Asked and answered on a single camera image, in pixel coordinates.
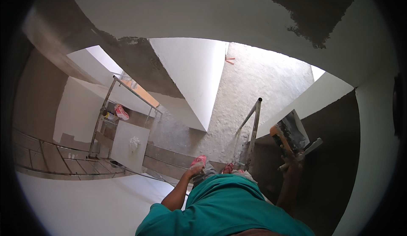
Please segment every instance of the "worker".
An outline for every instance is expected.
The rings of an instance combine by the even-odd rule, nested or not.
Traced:
[[[302,165],[292,152],[282,157],[290,164],[276,205],[267,203],[248,173],[227,166],[218,174],[210,163],[197,163],[181,177],[177,186],[150,207],[136,235],[314,235],[293,218]],[[181,210],[188,183],[194,188]]]

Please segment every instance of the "teal shirt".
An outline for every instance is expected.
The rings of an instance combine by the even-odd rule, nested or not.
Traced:
[[[257,184],[241,176],[218,174],[189,194],[185,210],[171,212],[155,203],[136,235],[230,235],[252,228],[284,235],[314,235],[282,208],[267,203]]]

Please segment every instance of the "hand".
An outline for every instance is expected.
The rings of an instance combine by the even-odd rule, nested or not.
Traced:
[[[189,179],[192,179],[195,176],[198,176],[199,174],[203,173],[203,168],[205,167],[204,163],[202,161],[197,162],[193,166],[191,166],[184,175],[186,175]]]
[[[287,157],[281,156],[285,163],[289,164],[287,172],[283,173],[283,178],[286,179],[288,177],[292,178],[299,178],[303,169],[304,159],[302,161],[297,161],[294,153],[291,150],[287,151]]]

